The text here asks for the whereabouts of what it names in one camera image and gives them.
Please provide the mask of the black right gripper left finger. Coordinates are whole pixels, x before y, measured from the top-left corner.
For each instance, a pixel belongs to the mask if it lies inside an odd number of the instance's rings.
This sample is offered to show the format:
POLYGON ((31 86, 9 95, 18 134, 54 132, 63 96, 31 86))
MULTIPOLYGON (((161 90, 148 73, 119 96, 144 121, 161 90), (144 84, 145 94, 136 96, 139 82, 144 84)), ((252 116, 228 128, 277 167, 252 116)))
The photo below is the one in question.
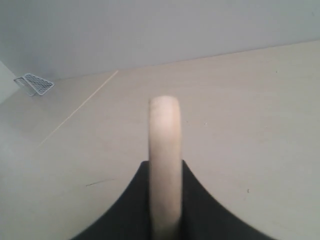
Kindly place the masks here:
POLYGON ((141 162, 115 203, 74 240, 150 240, 149 162, 141 162))

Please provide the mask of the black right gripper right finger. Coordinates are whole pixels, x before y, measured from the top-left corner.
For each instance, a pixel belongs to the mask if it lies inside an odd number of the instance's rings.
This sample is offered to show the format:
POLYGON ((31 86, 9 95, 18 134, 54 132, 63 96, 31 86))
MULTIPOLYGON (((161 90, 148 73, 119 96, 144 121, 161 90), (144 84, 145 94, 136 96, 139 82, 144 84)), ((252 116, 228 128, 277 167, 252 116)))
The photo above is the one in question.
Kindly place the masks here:
POLYGON ((183 240, 271 240, 221 205, 182 161, 183 240))

